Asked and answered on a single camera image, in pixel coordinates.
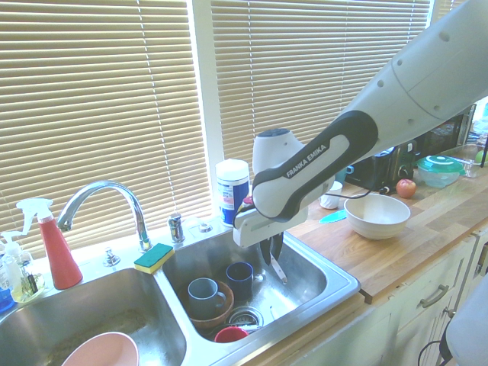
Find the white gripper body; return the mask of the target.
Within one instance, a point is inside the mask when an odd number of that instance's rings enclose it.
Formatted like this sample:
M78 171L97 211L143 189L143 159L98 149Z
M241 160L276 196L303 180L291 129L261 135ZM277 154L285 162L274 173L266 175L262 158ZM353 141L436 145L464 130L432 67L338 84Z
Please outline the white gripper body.
M278 222L262 216L255 208L236 215L233 229L233 241L246 248L264 239L282 233L297 226L307 219L307 209L302 209L287 222Z

